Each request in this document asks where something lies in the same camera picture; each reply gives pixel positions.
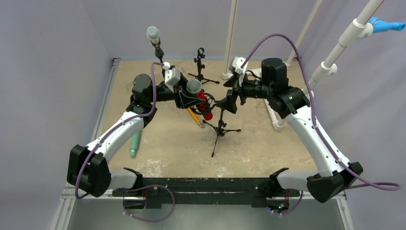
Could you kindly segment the red glitter microphone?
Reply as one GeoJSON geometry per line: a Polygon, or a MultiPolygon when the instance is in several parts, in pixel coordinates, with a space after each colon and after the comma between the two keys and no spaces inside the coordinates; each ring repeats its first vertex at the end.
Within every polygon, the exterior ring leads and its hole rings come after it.
{"type": "Polygon", "coordinates": [[[211,120],[213,118],[213,114],[211,111],[209,111],[209,104],[207,98],[204,95],[202,83],[197,79],[191,79],[187,82],[186,89],[190,94],[204,100],[203,103],[197,104],[196,108],[202,114],[204,120],[211,120]]]}

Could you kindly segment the black tripod shockmount stand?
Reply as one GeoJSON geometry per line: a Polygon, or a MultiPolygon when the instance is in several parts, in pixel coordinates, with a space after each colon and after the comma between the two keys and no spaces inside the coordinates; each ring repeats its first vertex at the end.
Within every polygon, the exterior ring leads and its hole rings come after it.
{"type": "MultiPolygon", "coordinates": [[[[209,93],[204,92],[204,95],[205,95],[205,97],[206,97],[207,100],[208,100],[209,111],[212,112],[212,110],[213,110],[215,107],[217,107],[217,106],[215,106],[215,101],[217,101],[217,100],[216,100],[211,94],[209,94],[209,93]]],[[[229,133],[229,132],[241,132],[241,131],[242,131],[241,129],[226,129],[227,123],[224,121],[224,112],[225,112],[226,110],[221,109],[221,108],[219,108],[219,109],[220,109],[220,116],[219,116],[219,119],[218,119],[218,122],[217,122],[217,126],[212,125],[212,124],[210,124],[210,123],[208,122],[208,120],[204,120],[204,119],[203,119],[203,123],[204,123],[204,124],[207,124],[208,126],[210,126],[210,127],[215,131],[215,133],[216,133],[216,139],[215,139],[215,142],[214,142],[214,147],[213,147],[213,150],[212,150],[212,153],[211,153],[211,157],[214,157],[214,155],[215,155],[215,149],[216,149],[216,146],[217,146],[217,143],[218,143],[218,139],[219,139],[220,137],[224,137],[225,134],[227,134],[227,133],[229,133]]],[[[197,110],[197,108],[193,109],[192,111],[193,111],[193,112],[196,112],[197,115],[202,115],[202,114],[197,110]]]]}

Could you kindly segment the black tripod mic stand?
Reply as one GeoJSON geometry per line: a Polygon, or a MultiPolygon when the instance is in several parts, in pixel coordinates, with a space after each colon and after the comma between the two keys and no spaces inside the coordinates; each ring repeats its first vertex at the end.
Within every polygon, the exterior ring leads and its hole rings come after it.
{"type": "Polygon", "coordinates": [[[202,59],[205,58],[205,49],[203,47],[198,48],[197,50],[197,56],[194,58],[194,63],[196,63],[197,66],[197,75],[194,75],[192,73],[188,73],[188,75],[195,77],[202,85],[205,83],[213,82],[215,84],[219,84],[219,81],[207,79],[204,77],[202,74],[202,69],[205,68],[205,65],[202,63],[202,59]]]}

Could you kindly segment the mint green microphone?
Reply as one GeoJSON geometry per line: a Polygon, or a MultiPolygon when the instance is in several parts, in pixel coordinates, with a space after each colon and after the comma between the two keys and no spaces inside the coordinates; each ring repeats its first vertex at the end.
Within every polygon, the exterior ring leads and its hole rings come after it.
{"type": "Polygon", "coordinates": [[[141,137],[142,137],[142,131],[139,131],[132,136],[131,143],[130,143],[130,157],[131,158],[136,157],[137,151],[139,149],[141,137]]]}

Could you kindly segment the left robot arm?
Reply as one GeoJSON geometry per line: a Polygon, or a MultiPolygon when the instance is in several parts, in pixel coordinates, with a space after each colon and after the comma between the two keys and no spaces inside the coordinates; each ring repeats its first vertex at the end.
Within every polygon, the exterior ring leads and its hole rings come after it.
{"type": "Polygon", "coordinates": [[[202,84],[197,79],[181,77],[170,89],[165,83],[155,84],[147,74],[134,78],[130,104],[121,118],[104,134],[86,146],[76,145],[70,151],[67,182],[75,187],[78,199],[86,195],[100,197],[109,189],[123,189],[131,196],[142,192],[142,175],[132,169],[110,171],[108,163],[117,151],[142,131],[157,112],[156,102],[174,100],[181,109],[203,103],[198,97],[202,84]]]}

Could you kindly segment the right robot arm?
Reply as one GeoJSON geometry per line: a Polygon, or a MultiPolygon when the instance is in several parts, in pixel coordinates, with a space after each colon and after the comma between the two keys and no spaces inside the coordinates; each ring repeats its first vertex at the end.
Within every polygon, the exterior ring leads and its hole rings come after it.
{"type": "Polygon", "coordinates": [[[317,168],[316,172],[308,173],[282,168],[270,175],[265,192],[280,195],[288,189],[307,191],[315,200],[325,203],[349,188],[363,172],[361,164],[351,162],[331,139],[320,137],[323,129],[312,117],[310,101],[300,88],[289,85],[283,61],[279,58],[263,60],[259,80],[247,78],[247,63],[243,57],[231,61],[229,70],[233,76],[224,83],[229,89],[216,105],[235,114],[237,98],[241,104],[247,98],[267,100],[271,109],[299,136],[317,168]]]}

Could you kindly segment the black round-base mic stand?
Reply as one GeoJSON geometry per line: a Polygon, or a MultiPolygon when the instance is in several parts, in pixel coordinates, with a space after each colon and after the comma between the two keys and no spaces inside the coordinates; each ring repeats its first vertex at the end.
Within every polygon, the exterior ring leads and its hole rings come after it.
{"type": "Polygon", "coordinates": [[[154,45],[154,47],[155,47],[155,56],[156,56],[156,58],[159,59],[160,63],[164,63],[163,62],[164,51],[162,50],[160,45],[161,45],[161,41],[158,41],[158,43],[154,45]]]}

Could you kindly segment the grey white microphone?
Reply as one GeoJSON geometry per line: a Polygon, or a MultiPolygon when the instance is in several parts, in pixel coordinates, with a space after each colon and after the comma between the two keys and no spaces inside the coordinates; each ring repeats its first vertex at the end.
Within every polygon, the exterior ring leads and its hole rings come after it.
{"type": "Polygon", "coordinates": [[[158,45],[160,43],[160,32],[157,27],[149,26],[146,35],[152,44],[158,45]]]}

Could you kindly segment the yellow utility knife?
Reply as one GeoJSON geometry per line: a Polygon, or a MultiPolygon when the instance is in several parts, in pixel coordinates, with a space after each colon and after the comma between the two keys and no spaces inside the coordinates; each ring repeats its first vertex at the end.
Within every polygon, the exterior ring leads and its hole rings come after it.
{"type": "Polygon", "coordinates": [[[196,124],[197,124],[200,128],[204,128],[204,127],[205,127],[205,125],[204,125],[204,123],[202,122],[202,120],[199,118],[198,115],[196,115],[196,114],[191,110],[191,108],[188,108],[188,112],[189,112],[189,114],[191,115],[191,117],[193,118],[193,120],[196,122],[196,124]]]}

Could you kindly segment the blue pipe fitting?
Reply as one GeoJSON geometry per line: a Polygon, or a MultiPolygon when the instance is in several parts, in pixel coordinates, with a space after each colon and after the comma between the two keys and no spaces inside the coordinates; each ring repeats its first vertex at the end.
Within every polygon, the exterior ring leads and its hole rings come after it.
{"type": "Polygon", "coordinates": [[[401,22],[386,22],[377,17],[372,17],[368,23],[372,25],[373,33],[382,33],[388,31],[402,31],[404,30],[406,23],[401,22]]]}

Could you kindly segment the white PVC pipe frame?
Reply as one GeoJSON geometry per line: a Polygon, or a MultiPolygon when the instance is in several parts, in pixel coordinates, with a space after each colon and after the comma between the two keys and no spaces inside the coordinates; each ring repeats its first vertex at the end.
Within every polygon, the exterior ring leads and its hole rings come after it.
{"type": "MultiPolygon", "coordinates": [[[[297,39],[312,0],[242,0],[232,41],[233,56],[246,57],[254,45],[272,33],[297,39]]],[[[339,36],[367,5],[365,0],[326,0],[298,50],[308,77],[338,42],[339,36]]],[[[390,130],[385,113],[386,39],[373,34],[353,42],[336,61],[338,72],[315,88],[316,114],[332,135],[382,136],[390,130]]]]}

